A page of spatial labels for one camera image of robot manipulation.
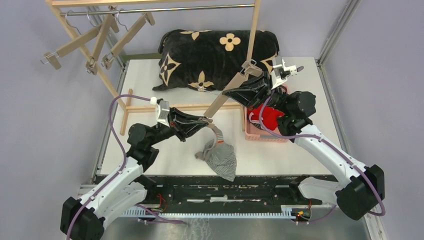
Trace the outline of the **wooden hanger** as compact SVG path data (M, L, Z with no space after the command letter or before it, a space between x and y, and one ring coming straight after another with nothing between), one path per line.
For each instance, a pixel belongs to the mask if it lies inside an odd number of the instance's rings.
M72 39L68 43L57 48L53 53L46 52L44 54L44 57L40 59L40 62L43 65L46 65L46 64L52 65L55 70L60 69L62 65L60 64L58 58L65 57L66 55L70 54L74 50L78 49L79 47L82 47L86 43L96 38L100 32L102 25L103 24L100 23L92 27L90 30L86 31L85 33L81 35L78 35L76 38Z
M89 74L97 75L98 73L98 60L101 55L103 46L106 42L106 39L109 35L110 28L112 28L112 30L116 33L119 32L119 27L117 26L114 13L105 14L99 29L95 31L97 35L95 38L94 47L91 50L90 55L85 64L86 70Z
M264 71L254 65L251 61L245 61L242 64L242 70L237 72L224 90L218 95L213 103L207 108L203 117L196 121L197 127L206 127L211 122L210 119L218 112L218 110L229 99L239 93L255 92L254 87L259 83L260 78L264 75Z

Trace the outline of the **red underwear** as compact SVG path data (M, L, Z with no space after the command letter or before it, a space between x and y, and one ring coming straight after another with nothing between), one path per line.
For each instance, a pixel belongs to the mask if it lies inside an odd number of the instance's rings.
M247 110L247 120L249 122L259 122L259 115L260 110L262 109L263 105L261 104L259 107L254 109L248 109ZM273 109L271 107L265 106L264 110L262 111L262 123L266 128L269 130L274 131L278 127L277 118L283 117L285 114L279 110Z

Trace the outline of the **grey striped underwear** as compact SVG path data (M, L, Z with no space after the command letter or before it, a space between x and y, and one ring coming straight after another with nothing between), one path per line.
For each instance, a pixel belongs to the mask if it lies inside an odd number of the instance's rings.
M235 149L225 142L223 132L217 126L211 123L208 127L213 131L214 137L194 156L207 163L219 177L233 182L237 169Z

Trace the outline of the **navy striped underwear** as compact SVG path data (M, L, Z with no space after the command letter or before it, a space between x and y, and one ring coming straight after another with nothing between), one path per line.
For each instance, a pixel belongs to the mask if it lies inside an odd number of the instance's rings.
M256 129L262 130L262 127L261 127L261 125L260 125L260 123L259 123L259 122L250 122L250 121L248 121L247 125L249 125L249 126L253 126L253 127L255 127Z

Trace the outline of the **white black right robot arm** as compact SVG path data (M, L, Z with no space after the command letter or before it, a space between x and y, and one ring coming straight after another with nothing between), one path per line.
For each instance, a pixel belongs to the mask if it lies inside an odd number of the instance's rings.
M336 146L314 125L311 116L316 113L316 96L309 91L286 92L273 84L267 72L242 84L227 89L222 94L247 109L265 107L283 113L276 118L278 133L261 127L271 135L290 140L315 157L335 177L335 181L302 176L289 189L289 198L296 204L307 199L331 203L352 220L360 220L366 214L383 217L386 208L385 173L374 164L367 166Z

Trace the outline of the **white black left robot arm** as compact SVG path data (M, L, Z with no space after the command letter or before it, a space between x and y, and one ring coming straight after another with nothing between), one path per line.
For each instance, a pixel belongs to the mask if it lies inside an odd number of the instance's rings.
M128 151L123 161L89 192L69 197L62 206L60 230L68 240L99 240L106 228L130 207L156 200L155 187L137 179L153 165L159 150L153 146L176 136L181 142L211 124L205 116L190 115L175 107L153 126L133 124L128 130Z

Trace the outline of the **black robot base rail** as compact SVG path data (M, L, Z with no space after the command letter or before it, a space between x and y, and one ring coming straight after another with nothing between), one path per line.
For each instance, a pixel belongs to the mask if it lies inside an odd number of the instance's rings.
M166 214L278 213L281 206L316 206L291 185L295 175L241 175L233 182L219 176L140 176L147 189L145 206L162 205Z

